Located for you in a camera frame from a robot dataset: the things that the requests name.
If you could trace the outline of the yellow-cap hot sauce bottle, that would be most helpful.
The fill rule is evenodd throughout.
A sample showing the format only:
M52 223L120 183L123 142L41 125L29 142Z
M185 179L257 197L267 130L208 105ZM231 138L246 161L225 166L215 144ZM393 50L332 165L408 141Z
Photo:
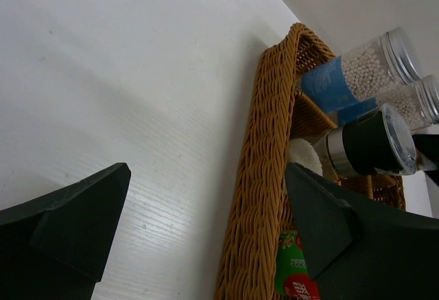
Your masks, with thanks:
M295 299L320 299L312 281L296 230L282 232L278 240L274 288L281 296Z

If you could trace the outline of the white-lid blue-label shaker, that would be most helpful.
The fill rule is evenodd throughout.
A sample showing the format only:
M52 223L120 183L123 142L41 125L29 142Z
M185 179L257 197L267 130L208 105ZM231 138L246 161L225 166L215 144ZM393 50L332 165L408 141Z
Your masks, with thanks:
M332 114L338 125L347 124L390 104L399 112L411 131L438 124L438 79L428 75L411 85L400 85L378 97L372 97Z

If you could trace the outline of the black-top salt grinder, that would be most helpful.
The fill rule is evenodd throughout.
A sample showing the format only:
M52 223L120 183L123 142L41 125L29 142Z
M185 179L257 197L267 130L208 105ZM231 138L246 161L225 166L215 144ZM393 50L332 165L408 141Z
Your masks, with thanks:
M331 181L416 172L412 133L395 107L383 104L342 127L289 141L287 161Z

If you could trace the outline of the silver-lid spice jar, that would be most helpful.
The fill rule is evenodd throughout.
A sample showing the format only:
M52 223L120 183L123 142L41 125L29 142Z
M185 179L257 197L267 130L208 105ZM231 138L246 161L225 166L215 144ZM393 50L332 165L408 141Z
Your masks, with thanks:
M334 113L422 78L412 42L397 27L304 73L296 88Z

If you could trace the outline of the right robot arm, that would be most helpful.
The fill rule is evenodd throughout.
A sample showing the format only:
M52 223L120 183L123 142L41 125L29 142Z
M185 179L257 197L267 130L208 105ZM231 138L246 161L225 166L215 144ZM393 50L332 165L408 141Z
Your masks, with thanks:
M416 146L416 165L438 186L438 135L415 134L412 136Z

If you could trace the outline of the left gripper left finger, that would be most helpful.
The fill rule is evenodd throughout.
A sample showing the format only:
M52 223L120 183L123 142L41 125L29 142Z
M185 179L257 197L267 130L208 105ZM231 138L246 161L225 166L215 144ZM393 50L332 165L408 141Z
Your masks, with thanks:
M90 299L102 280L131 171L116 163L1 211L2 299Z

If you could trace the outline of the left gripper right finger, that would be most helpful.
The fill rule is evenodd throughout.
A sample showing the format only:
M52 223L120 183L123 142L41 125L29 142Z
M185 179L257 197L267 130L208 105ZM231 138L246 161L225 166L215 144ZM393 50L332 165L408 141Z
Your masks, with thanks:
M322 299L437 299L438 220L355 193L297 163L288 198Z

